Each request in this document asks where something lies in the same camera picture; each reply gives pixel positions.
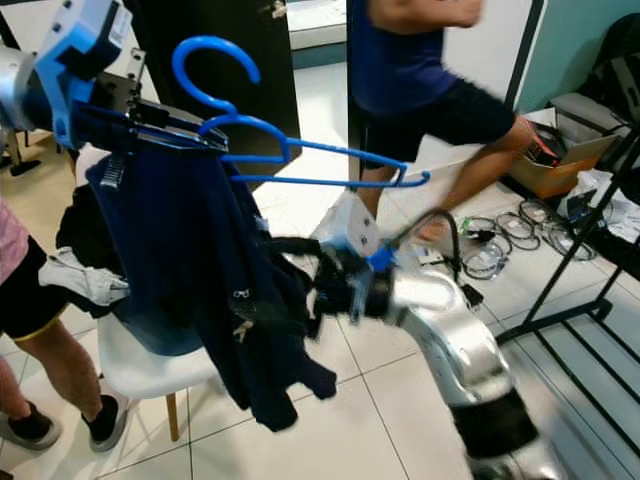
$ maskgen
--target white chair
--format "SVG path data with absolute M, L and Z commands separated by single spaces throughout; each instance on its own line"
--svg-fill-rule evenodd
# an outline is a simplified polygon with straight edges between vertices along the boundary
M 100 366 L 105 379 L 135 400 L 166 397 L 171 440 L 180 437 L 176 392 L 218 375 L 204 348 L 177 357 L 149 352 L 114 315 L 98 320 Z

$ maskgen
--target black backpack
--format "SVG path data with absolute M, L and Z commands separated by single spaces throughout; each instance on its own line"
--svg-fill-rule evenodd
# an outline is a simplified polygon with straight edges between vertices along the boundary
M 607 33 L 580 93 L 640 122 L 640 13 L 621 18 Z

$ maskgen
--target dark blue jacket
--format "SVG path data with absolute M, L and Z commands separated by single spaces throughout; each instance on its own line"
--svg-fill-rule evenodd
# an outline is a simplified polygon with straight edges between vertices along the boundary
M 122 260 L 136 312 L 165 308 L 195 325 L 236 403 L 273 431 L 297 414 L 286 389 L 319 398 L 336 376 L 304 347 L 302 272 L 258 245 L 258 208 L 234 167 L 213 157 L 142 151 L 128 159 L 120 190 L 100 188 L 106 162 L 87 172 Z

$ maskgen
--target cardboard box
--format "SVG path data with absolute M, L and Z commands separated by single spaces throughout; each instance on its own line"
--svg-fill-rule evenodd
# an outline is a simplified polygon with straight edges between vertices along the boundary
M 529 120 L 556 127 L 553 108 L 526 115 Z M 556 168 L 535 165 L 526 157 L 518 159 L 510 175 L 539 198 L 569 193 L 578 183 L 578 172 L 591 170 L 618 139 L 617 135 L 572 146 Z

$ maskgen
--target blue tank top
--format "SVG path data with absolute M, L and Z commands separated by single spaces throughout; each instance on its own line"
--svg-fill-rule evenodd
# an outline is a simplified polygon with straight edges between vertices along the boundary
M 397 35 L 374 27 L 369 0 L 352 0 L 351 93 L 363 110 L 402 113 L 437 100 L 455 77 L 442 65 L 444 30 Z

